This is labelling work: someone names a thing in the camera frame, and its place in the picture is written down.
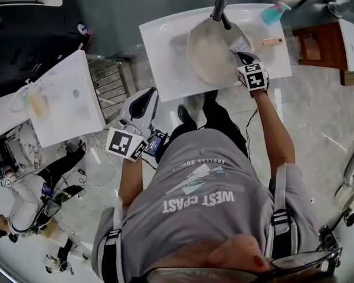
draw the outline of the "wooden cabinet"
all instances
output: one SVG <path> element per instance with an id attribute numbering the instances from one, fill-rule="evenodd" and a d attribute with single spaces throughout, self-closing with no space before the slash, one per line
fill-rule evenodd
<path id="1" fill-rule="evenodd" d="M 338 22 L 293 31 L 299 38 L 303 59 L 300 65 L 348 70 L 345 45 Z"/>

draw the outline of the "spray bottle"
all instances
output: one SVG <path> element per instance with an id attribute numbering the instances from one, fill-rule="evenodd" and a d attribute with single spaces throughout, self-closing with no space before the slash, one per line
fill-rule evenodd
<path id="1" fill-rule="evenodd" d="M 264 9 L 261 13 L 261 17 L 266 24 L 271 25 L 277 22 L 286 10 L 291 10 L 291 8 L 286 3 L 278 2 Z"/>

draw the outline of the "white sink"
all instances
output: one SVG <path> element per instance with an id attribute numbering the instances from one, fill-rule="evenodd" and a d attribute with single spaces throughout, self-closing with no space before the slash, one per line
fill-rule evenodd
<path id="1" fill-rule="evenodd" d="M 255 54 L 264 62 L 271 79 L 289 77 L 291 65 L 281 24 L 269 26 L 260 16 L 269 6 L 271 4 L 232 4 L 227 5 L 225 14 L 253 42 Z M 181 12 L 139 27 L 161 101 L 217 89 L 197 75 L 186 56 L 190 30 L 209 18 L 212 10 L 213 7 L 209 7 Z M 265 38 L 282 38 L 283 43 L 259 45 Z"/>

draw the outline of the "faucet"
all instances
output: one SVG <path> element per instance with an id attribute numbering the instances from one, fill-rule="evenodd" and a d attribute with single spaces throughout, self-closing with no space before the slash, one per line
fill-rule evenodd
<path id="1" fill-rule="evenodd" d="M 210 15 L 214 21 L 223 22 L 224 28 L 229 31 L 232 26 L 230 21 L 228 20 L 227 16 L 224 13 L 224 9 L 227 6 L 227 3 L 225 0 L 216 0 L 215 1 L 215 6 L 214 6 L 214 11 Z"/>

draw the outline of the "metal grille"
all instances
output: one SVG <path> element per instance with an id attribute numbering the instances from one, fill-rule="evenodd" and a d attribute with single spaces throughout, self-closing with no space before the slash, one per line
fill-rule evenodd
<path id="1" fill-rule="evenodd" d="M 98 98 L 115 103 L 112 105 L 99 100 L 106 123 L 109 123 L 119 115 L 124 101 L 130 96 L 121 71 L 122 63 L 95 56 L 88 57 L 88 64 Z"/>

